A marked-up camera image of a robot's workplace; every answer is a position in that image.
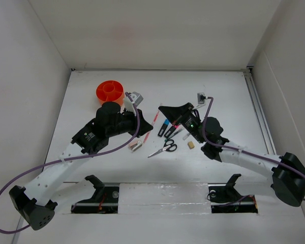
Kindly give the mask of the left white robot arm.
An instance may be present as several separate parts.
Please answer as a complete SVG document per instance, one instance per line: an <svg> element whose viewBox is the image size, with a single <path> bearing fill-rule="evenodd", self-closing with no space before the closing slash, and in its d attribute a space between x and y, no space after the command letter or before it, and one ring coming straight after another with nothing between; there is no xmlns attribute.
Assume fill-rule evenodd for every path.
<svg viewBox="0 0 305 244"><path fill-rule="evenodd" d="M47 166L25 186L14 186L9 195L20 215L33 230L40 230L54 217L59 206L57 188L77 168L108 145L109 138L128 133L140 137L151 131L140 109L121 109L116 102L106 102L75 136L56 164Z"/></svg>

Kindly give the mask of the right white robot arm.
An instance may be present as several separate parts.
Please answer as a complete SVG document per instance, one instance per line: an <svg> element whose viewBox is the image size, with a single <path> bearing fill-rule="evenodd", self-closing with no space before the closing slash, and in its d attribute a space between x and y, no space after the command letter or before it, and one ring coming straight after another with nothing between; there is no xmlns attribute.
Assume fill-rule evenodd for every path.
<svg viewBox="0 0 305 244"><path fill-rule="evenodd" d="M299 207L305 201L305 166L292 153L283 156L257 154L222 137L223 128L215 117L200 118L191 103L179 107L160 106L173 125L182 125L203 146L211 160L249 169L270 178L270 187L282 202Z"/></svg>

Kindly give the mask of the pink white pen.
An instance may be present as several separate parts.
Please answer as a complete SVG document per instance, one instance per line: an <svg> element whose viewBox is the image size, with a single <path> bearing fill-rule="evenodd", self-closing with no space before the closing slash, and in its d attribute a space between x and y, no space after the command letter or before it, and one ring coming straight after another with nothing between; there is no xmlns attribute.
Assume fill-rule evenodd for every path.
<svg viewBox="0 0 305 244"><path fill-rule="evenodd" d="M154 116L154 119L153 119L152 123L151 123L152 126L155 125L155 123L156 123L156 121L157 121L157 119L158 119L159 113L160 113L160 111L158 110L157 113L156 113L156 115Z"/></svg>

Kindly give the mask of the green gel pen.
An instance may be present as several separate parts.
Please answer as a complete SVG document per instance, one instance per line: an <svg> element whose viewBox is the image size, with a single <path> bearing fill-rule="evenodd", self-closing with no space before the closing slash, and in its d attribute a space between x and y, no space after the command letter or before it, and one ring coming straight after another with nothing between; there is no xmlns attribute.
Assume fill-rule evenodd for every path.
<svg viewBox="0 0 305 244"><path fill-rule="evenodd" d="M171 134L171 135L170 135L168 138L166 138L164 141L166 142L166 141L170 140L171 138L173 138L175 135L179 134L179 133L182 132L183 130L184 130L184 129L181 128L181 129L175 131L173 134Z"/></svg>

